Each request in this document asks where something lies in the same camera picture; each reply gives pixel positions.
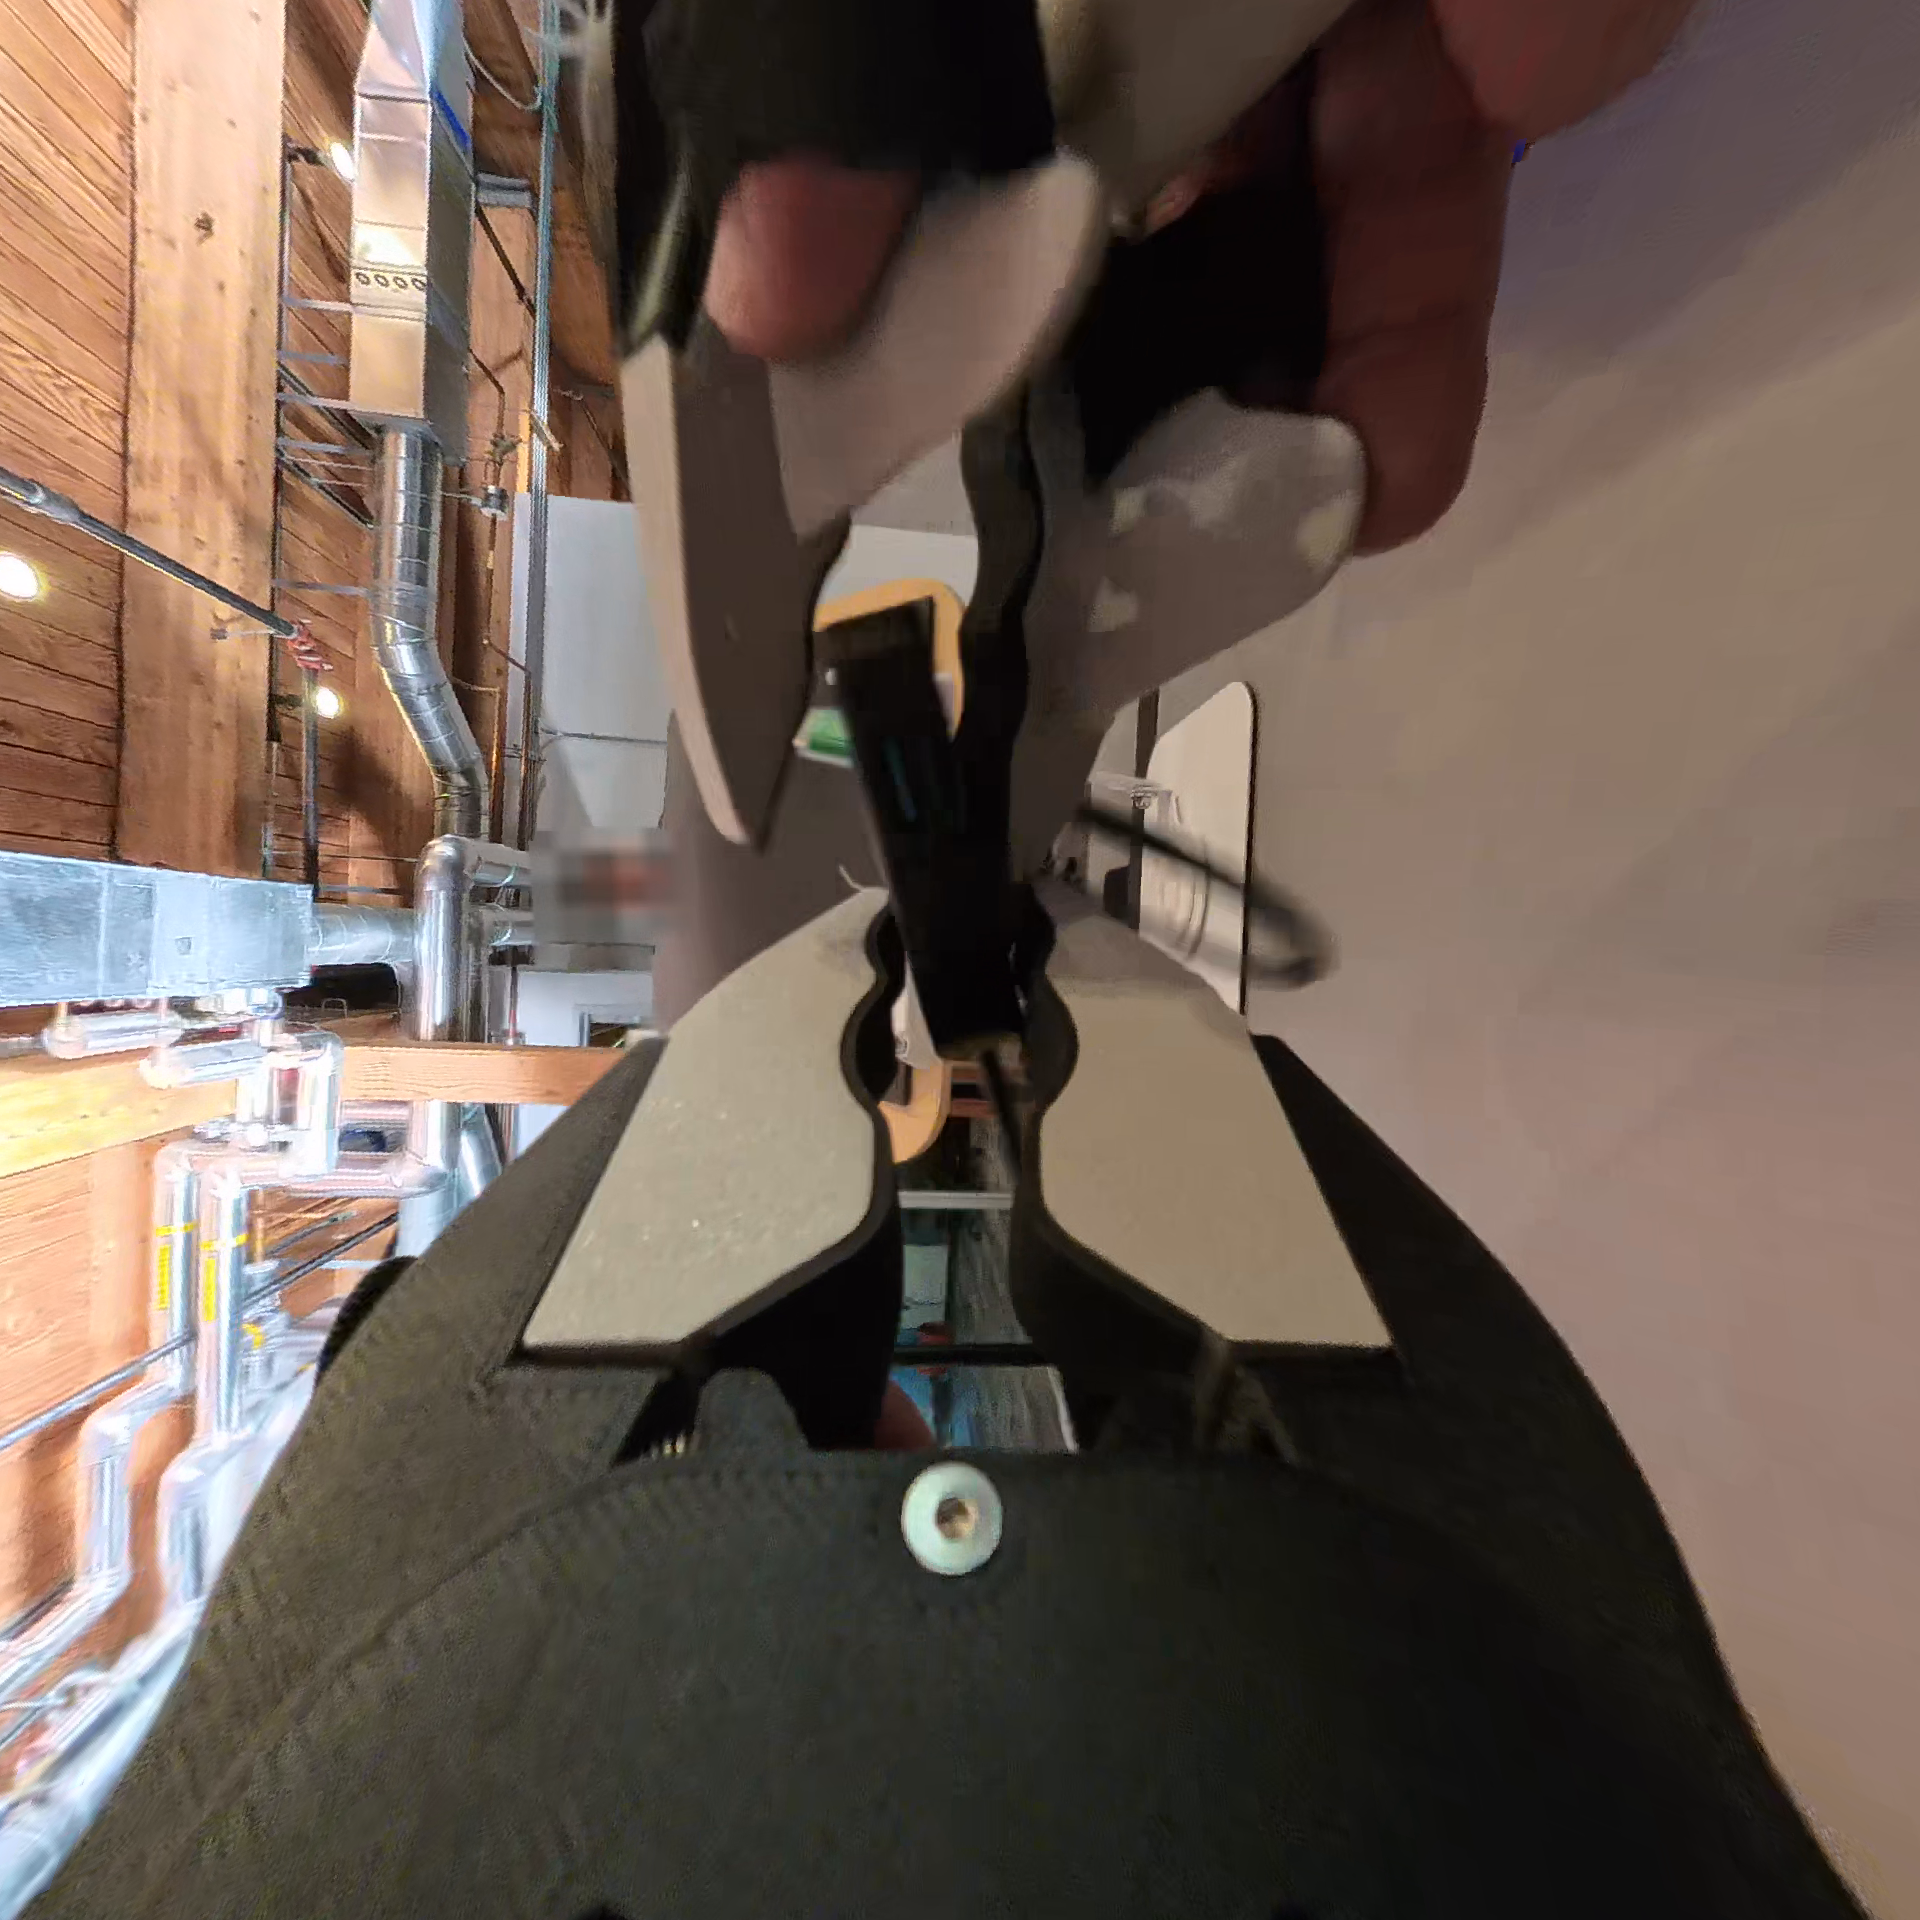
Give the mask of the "silver cable plug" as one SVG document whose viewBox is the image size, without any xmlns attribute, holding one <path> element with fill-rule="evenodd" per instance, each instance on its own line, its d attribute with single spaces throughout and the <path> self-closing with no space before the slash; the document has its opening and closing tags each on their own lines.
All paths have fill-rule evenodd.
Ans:
<svg viewBox="0 0 1920 1920">
<path fill-rule="evenodd" d="M 1234 874 L 1222 856 L 1152 830 L 1138 808 L 1077 804 L 1069 825 L 1128 846 L 1128 869 L 1138 869 L 1135 934 L 1156 936 L 1168 960 L 1234 967 L 1244 989 L 1281 993 L 1304 993 L 1334 969 L 1328 924 L 1286 884 Z"/>
</svg>

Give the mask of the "person's right hand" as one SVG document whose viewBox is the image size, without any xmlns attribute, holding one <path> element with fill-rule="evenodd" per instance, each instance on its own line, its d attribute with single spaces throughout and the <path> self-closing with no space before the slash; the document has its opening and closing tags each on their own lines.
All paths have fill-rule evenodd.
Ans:
<svg viewBox="0 0 1920 1920">
<path fill-rule="evenodd" d="M 1430 534 L 1465 485 L 1513 151 L 1645 83 L 1688 17 L 1688 0 L 1377 0 L 1320 43 L 1328 345 L 1308 409 L 1363 444 L 1363 558 Z M 913 201 L 910 179 L 825 156 L 752 163 L 718 222 L 709 320 L 767 362 L 828 355 Z"/>
</svg>

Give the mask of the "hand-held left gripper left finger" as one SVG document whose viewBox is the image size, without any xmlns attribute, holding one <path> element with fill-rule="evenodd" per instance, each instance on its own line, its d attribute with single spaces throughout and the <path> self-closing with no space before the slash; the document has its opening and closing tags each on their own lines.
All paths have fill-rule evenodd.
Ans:
<svg viewBox="0 0 1920 1920">
<path fill-rule="evenodd" d="M 883 892 L 850 892 L 661 1045 L 520 1356 L 683 1359 L 862 1254 L 899 1258 L 891 1141 L 860 1078 Z"/>
</svg>

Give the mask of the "shiny silver pipe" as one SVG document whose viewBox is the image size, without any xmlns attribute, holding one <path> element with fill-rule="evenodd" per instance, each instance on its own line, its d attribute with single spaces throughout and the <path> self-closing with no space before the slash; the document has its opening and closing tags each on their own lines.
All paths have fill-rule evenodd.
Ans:
<svg viewBox="0 0 1920 1920">
<path fill-rule="evenodd" d="M 301 1283 L 416 1196 L 416 1099 L 377 1087 L 395 1015 L 287 1019 L 270 993 L 54 1005 L 3 1034 L 3 1188 L 87 1207 L 149 1180 L 146 1330 L 112 1371 L 26 1421 L 3 1458 L 50 1436 L 68 1467 L 62 1578 L 3 1611 L 3 1809 L 50 1789 L 168 1687 L 239 1524 L 295 1431 L 324 1308 Z"/>
<path fill-rule="evenodd" d="M 411 1038 L 465 1038 L 474 964 L 465 906 L 483 865 L 477 856 L 477 842 L 444 834 L 417 858 Z M 417 1196 L 402 1198 L 395 1214 L 395 1244 L 416 1254 L 432 1247 L 477 1189 L 488 1189 L 500 1174 L 500 1158 L 488 1116 L 465 1099 L 417 1099 L 407 1141 L 411 1158 L 429 1168 Z"/>
</svg>

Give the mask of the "grey rectangular duct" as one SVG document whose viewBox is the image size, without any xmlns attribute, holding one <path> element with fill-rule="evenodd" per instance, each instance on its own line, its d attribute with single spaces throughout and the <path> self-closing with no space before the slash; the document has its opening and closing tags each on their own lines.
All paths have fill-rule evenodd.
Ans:
<svg viewBox="0 0 1920 1920">
<path fill-rule="evenodd" d="M 215 999 L 312 979 L 301 884 L 0 856 L 0 1005 Z"/>
</svg>

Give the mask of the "silver air duct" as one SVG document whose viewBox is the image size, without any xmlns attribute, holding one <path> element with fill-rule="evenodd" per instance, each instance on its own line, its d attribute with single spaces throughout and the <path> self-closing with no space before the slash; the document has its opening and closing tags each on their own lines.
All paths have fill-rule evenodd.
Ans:
<svg viewBox="0 0 1920 1920">
<path fill-rule="evenodd" d="M 435 837 L 483 837 L 490 781 L 440 661 L 440 505 L 465 462 L 469 73 L 460 3 L 377 0 L 355 73 L 349 414 L 377 431 L 370 653 L 435 781 Z"/>
</svg>

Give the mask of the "thin metal rod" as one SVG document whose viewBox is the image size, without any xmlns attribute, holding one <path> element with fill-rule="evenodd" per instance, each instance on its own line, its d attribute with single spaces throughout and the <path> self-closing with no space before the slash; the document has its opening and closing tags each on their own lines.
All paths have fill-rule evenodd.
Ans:
<svg viewBox="0 0 1920 1920">
<path fill-rule="evenodd" d="M 102 519 L 87 512 L 72 497 L 63 497 L 63 490 L 32 481 L 32 473 L 18 473 L 18 471 L 3 467 L 0 471 L 0 497 L 11 510 L 20 510 L 20 512 L 54 521 L 54 528 L 63 528 L 63 529 L 72 529 L 84 541 L 95 541 L 95 542 L 122 554 L 135 564 L 157 571 L 160 579 L 168 579 L 175 588 L 200 593 L 204 601 L 218 606 L 225 613 L 239 613 L 239 616 L 255 620 L 264 634 L 281 640 L 281 642 L 307 642 L 312 640 L 301 620 L 287 620 L 287 616 L 264 607 L 260 601 L 241 596 L 239 588 L 227 588 L 218 579 L 209 579 L 204 571 L 160 554 L 157 542 L 135 541 L 135 534 L 108 528 Z"/>
</svg>

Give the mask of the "wooden ceiling beam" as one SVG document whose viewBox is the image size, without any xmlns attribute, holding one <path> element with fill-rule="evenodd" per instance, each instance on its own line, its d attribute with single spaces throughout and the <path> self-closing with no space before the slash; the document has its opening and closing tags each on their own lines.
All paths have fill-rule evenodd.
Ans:
<svg viewBox="0 0 1920 1920">
<path fill-rule="evenodd" d="M 620 1050 L 349 1038 L 346 1099 L 570 1105 L 616 1062 Z M 232 1083 L 218 1073 L 160 1087 L 135 1052 L 11 1059 L 0 1064 L 0 1174 L 18 1180 L 225 1116 Z"/>
<path fill-rule="evenodd" d="M 270 593 L 281 0 L 135 3 L 135 311 L 127 529 Z M 127 564 L 118 851 L 143 869 L 260 874 L 267 640 Z"/>
</svg>

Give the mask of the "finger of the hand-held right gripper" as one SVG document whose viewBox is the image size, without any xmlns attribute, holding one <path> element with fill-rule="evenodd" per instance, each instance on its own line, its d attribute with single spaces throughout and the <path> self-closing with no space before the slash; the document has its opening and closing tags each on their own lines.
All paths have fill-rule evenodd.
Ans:
<svg viewBox="0 0 1920 1920">
<path fill-rule="evenodd" d="M 1114 473 L 1065 390 L 960 431 L 975 593 L 960 613 L 957 896 L 1039 872 L 1128 704 L 1308 607 L 1359 541 L 1367 462 L 1340 420 L 1179 401 Z"/>
<path fill-rule="evenodd" d="M 712 830 L 760 851 L 813 699 L 813 627 L 850 512 L 793 529 L 773 375 L 718 324 L 620 362 L 630 501 L 661 676 Z"/>
</svg>

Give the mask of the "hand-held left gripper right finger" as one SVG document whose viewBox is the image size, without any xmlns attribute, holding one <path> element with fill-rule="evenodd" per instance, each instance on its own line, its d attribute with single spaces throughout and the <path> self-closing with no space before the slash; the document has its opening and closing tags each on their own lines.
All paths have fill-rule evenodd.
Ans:
<svg viewBox="0 0 1920 1920">
<path fill-rule="evenodd" d="M 1027 1087 L 1008 1279 L 1055 1370 L 1391 1356 L 1247 1024 L 1094 906 L 1051 911 Z"/>
</svg>

